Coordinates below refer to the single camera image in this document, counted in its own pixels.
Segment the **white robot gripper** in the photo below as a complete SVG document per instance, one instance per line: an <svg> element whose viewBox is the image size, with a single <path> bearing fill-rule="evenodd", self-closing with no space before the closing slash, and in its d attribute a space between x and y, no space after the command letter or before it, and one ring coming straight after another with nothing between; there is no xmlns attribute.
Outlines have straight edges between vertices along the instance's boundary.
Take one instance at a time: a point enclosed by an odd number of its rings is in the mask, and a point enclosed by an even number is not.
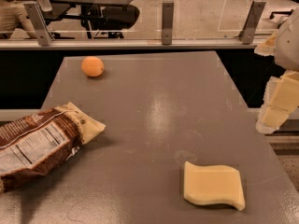
<svg viewBox="0 0 299 224"><path fill-rule="evenodd" d="M256 129L270 134L299 107L299 72L296 72L299 70L299 8L282 23L278 32L259 44L254 53L274 55L275 63L287 70L280 77L270 77L265 87Z"/></svg>

